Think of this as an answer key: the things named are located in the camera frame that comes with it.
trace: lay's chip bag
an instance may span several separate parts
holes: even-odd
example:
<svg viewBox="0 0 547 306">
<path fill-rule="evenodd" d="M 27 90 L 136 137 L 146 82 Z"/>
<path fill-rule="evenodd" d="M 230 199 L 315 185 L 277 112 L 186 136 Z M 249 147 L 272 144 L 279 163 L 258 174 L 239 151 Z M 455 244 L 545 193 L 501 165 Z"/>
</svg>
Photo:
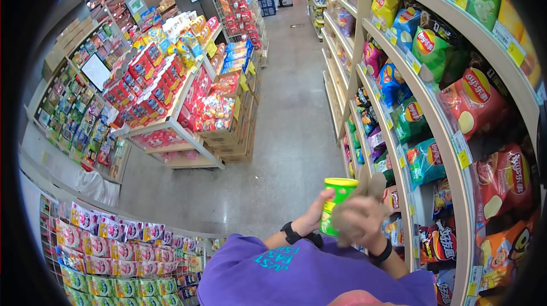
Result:
<svg viewBox="0 0 547 306">
<path fill-rule="evenodd" d="M 401 0 L 373 0 L 373 5 L 370 8 L 381 23 L 382 31 L 386 28 L 391 28 L 395 15 L 399 10 L 399 3 Z"/>
</svg>

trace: purple chip bag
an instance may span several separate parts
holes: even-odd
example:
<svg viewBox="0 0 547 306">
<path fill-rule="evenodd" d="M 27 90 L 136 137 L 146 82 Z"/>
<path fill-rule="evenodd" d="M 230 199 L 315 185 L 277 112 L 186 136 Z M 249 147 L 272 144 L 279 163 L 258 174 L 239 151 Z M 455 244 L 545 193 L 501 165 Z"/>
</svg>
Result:
<svg viewBox="0 0 547 306">
<path fill-rule="evenodd" d="M 386 60 L 387 55 L 382 48 L 372 37 L 369 37 L 363 48 L 363 62 L 366 66 L 366 72 L 376 79 Z"/>
<path fill-rule="evenodd" d="M 383 139 L 379 126 L 374 128 L 367 139 L 369 142 L 369 147 L 372 151 L 370 156 L 372 157 L 372 160 L 375 161 L 384 153 L 384 151 L 386 151 L 386 142 Z"/>
</svg>

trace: gray floor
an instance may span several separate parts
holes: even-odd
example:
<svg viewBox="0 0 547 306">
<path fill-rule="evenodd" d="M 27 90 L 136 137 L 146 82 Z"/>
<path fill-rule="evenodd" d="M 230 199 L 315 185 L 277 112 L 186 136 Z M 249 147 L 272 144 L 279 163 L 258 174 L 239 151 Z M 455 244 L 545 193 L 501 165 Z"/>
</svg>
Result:
<svg viewBox="0 0 547 306">
<path fill-rule="evenodd" d="M 270 48 L 253 161 L 173 171 L 134 148 L 120 209 L 187 230 L 265 238 L 306 211 L 324 178 L 345 176 L 325 97 L 322 43 L 306 1 L 293 2 L 264 18 Z"/>
</svg>

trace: snack shelf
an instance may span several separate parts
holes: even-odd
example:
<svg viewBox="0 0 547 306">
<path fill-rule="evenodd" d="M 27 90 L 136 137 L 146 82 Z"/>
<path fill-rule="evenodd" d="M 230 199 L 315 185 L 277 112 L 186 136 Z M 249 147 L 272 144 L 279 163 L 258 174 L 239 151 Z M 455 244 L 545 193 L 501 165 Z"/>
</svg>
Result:
<svg viewBox="0 0 547 306">
<path fill-rule="evenodd" d="M 355 44 L 355 40 L 350 36 L 345 36 L 342 34 L 340 29 L 338 28 L 338 25 L 334 22 L 328 12 L 323 13 L 323 18 L 326 19 L 327 23 L 333 29 L 334 33 L 336 33 L 336 36 L 340 40 L 340 43 L 342 43 L 344 50 L 346 50 L 346 54 L 349 56 L 350 61 L 352 61 L 353 46 Z"/>
<path fill-rule="evenodd" d="M 333 39 L 328 36 L 325 31 L 325 29 L 322 28 L 321 29 L 321 33 L 323 33 L 323 38 L 326 40 L 326 43 L 328 44 L 329 46 L 329 49 L 330 49 L 330 52 L 332 54 L 332 57 L 334 59 L 334 61 L 336 62 L 336 66 L 338 67 L 338 72 L 340 73 L 340 77 L 342 77 L 342 82 L 344 82 L 344 86 L 343 86 L 343 92 L 347 91 L 347 88 L 348 88 L 348 85 L 349 85 L 349 77 L 347 76 L 347 73 L 346 71 L 344 70 L 344 67 L 342 66 L 342 63 L 340 63 L 340 59 L 338 58 L 338 56 L 336 56 L 336 47 L 334 46 L 334 41 Z"/>
<path fill-rule="evenodd" d="M 342 94 L 342 92 L 340 91 L 340 84 L 339 84 L 340 79 L 338 78 L 339 75 L 336 75 L 335 74 L 336 71 L 333 70 L 332 68 L 333 59 L 328 58 L 326 56 L 325 49 L 321 49 L 321 51 L 323 51 L 323 56 L 325 57 L 326 68 L 327 70 L 329 70 L 330 81 L 332 82 L 332 87 L 334 88 L 334 91 L 335 91 L 335 99 L 338 102 L 338 107 L 340 108 L 340 110 L 344 110 L 346 107 L 344 94 Z"/>
<path fill-rule="evenodd" d="M 338 138 L 338 133 L 340 130 L 338 124 L 340 123 L 341 116 L 338 110 L 336 109 L 336 105 L 333 102 L 333 99 L 335 99 L 336 97 L 333 98 L 334 88 L 331 86 L 332 82 L 326 77 L 325 71 L 323 71 L 323 81 L 325 83 L 326 100 L 329 103 L 330 114 L 332 116 L 332 123 L 334 125 L 334 132 L 335 132 L 336 138 Z"/>
<path fill-rule="evenodd" d="M 350 12 L 355 18 L 357 18 L 357 8 L 353 6 L 348 0 L 338 0 L 338 2 Z"/>
<path fill-rule="evenodd" d="M 389 116 L 389 112 L 387 111 L 385 103 L 376 97 L 377 94 L 373 89 L 373 87 L 375 87 L 376 85 L 372 77 L 366 76 L 358 64 L 356 64 L 356 70 L 359 74 L 361 82 L 363 83 L 363 88 L 365 89 L 366 94 L 370 97 L 370 102 L 373 105 L 374 111 L 376 112 L 378 124 L 382 131 L 382 137 L 386 142 L 387 152 L 391 160 L 393 175 L 395 176 L 395 184 L 397 185 L 397 192 L 399 194 L 399 205 L 401 209 L 401 217 L 403 220 L 403 233 L 412 234 L 412 240 L 414 240 L 416 231 L 414 229 L 414 224 L 409 209 L 409 205 L 412 199 L 412 197 L 410 197 L 410 193 L 412 193 L 412 186 L 409 186 L 408 182 L 408 165 L 405 154 L 402 147 L 399 145 L 397 136 L 394 135 L 393 121 L 391 121 L 391 117 Z M 414 270 L 420 268 L 420 249 L 415 246 L 415 241 L 410 241 L 409 236 L 405 237 L 404 244 L 405 263 L 409 271 L 413 272 Z"/>
<path fill-rule="evenodd" d="M 375 171 L 374 163 L 370 159 L 369 142 L 367 141 L 367 138 L 365 136 L 363 121 L 359 116 L 359 113 L 357 112 L 357 105 L 353 100 L 350 102 L 350 110 L 353 115 L 353 122 L 355 122 L 355 127 L 357 127 L 357 137 L 359 138 L 359 142 L 361 142 L 361 153 L 363 154 L 363 159 L 365 159 L 365 166 L 367 167 L 369 177 L 371 177 L 373 175 L 373 172 Z"/>
<path fill-rule="evenodd" d="M 509 52 L 496 40 L 492 32 L 477 23 L 473 16 L 456 6 L 453 2 L 448 0 L 416 1 L 433 10 L 461 32 L 481 52 L 494 70 L 496 70 L 515 100 L 537 156 L 539 107 L 536 93 L 532 89 L 528 78 L 510 57 Z"/>
<path fill-rule="evenodd" d="M 456 280 L 452 302 L 455 305 L 462 304 L 463 298 L 467 296 L 472 264 L 476 264 L 476 261 L 474 261 L 475 243 L 473 239 L 477 228 L 477 208 L 481 208 L 480 203 L 475 203 L 474 197 L 474 191 L 478 187 L 478 180 L 476 174 L 472 171 L 473 166 L 469 166 L 473 161 L 472 153 L 453 114 L 441 105 L 441 102 L 444 101 L 441 93 L 435 90 L 435 85 L 427 83 L 433 80 L 433 75 L 427 66 L 422 65 L 419 76 L 416 75 L 411 65 L 405 60 L 402 51 L 393 46 L 385 34 L 378 30 L 370 20 L 363 19 L 362 26 L 379 43 L 405 79 L 420 104 L 438 145 L 450 185 L 456 230 L 458 232 L 458 259 L 456 261 Z M 459 143 L 461 146 L 456 149 L 455 143 Z"/>
</svg>

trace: black smartwatch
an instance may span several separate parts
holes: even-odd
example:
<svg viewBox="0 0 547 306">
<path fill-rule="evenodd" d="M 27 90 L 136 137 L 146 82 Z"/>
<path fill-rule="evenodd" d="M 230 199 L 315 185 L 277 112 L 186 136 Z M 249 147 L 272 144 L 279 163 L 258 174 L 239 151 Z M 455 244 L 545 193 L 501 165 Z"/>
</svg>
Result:
<svg viewBox="0 0 547 306">
<path fill-rule="evenodd" d="M 383 261 L 386 261 L 389 255 L 391 255 L 391 241 L 389 239 L 386 239 L 386 248 L 383 250 L 383 252 L 378 255 L 374 256 L 369 252 L 369 257 L 373 260 L 374 266 L 379 266 Z"/>
</svg>

